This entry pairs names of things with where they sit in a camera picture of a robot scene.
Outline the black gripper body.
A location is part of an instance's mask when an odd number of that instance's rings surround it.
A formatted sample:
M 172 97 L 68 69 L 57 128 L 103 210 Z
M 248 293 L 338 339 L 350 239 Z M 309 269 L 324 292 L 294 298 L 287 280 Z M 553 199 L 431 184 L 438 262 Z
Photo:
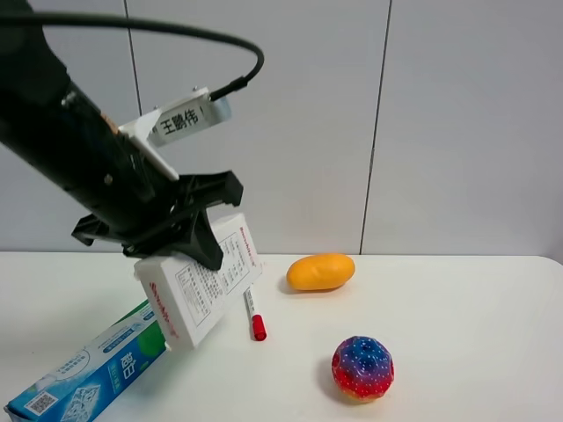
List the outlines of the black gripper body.
M 243 191 L 231 171 L 181 175 L 147 203 L 119 201 L 110 210 L 100 208 L 81 218 L 72 236 L 87 246 L 96 240 L 120 244 L 129 258 L 174 254 L 173 241 L 182 222 L 217 205 L 239 206 Z

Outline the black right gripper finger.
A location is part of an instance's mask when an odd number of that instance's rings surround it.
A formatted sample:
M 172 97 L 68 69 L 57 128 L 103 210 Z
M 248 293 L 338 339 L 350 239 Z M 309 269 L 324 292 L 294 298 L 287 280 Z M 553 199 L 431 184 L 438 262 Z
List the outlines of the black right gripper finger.
M 216 240 L 206 211 L 198 211 L 179 225 L 173 251 L 194 259 L 211 271 L 218 271 L 223 251 Z

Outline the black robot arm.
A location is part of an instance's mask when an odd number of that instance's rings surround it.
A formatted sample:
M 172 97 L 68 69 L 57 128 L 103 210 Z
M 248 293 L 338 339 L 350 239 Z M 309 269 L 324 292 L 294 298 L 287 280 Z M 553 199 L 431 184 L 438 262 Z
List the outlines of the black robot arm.
M 2 2 L 2 144 L 88 210 L 72 232 L 81 244 L 117 243 L 134 258 L 179 253 L 218 270 L 223 251 L 207 211 L 237 206 L 241 183 L 230 171 L 180 175 L 157 149 L 227 120 L 227 90 L 198 90 L 118 127 L 72 81 L 46 41 L 45 25 L 164 30 Z

